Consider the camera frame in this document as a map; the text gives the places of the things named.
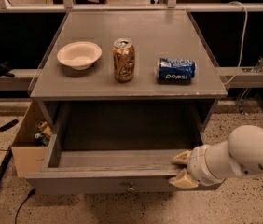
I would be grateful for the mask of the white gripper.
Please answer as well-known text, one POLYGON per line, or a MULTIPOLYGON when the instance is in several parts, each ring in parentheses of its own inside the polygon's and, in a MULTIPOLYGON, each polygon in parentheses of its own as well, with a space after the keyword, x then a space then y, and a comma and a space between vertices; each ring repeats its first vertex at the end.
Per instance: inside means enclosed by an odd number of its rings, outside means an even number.
POLYGON ((218 162, 224 157, 224 144, 203 145, 195 147, 191 152, 183 151, 171 160, 173 165, 187 165, 169 183, 180 189, 194 189, 199 184, 212 186, 220 184, 223 178, 215 175, 218 162))

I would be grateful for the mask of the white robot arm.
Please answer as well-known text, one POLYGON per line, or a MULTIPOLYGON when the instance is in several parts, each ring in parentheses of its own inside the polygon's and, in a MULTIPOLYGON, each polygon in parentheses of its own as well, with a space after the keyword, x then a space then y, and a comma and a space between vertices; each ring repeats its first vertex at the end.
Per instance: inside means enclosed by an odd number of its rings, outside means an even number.
POLYGON ((180 189, 221 184, 227 178, 263 176, 263 128, 238 127, 227 141, 183 151, 173 157, 172 164, 186 166, 169 179, 180 189))

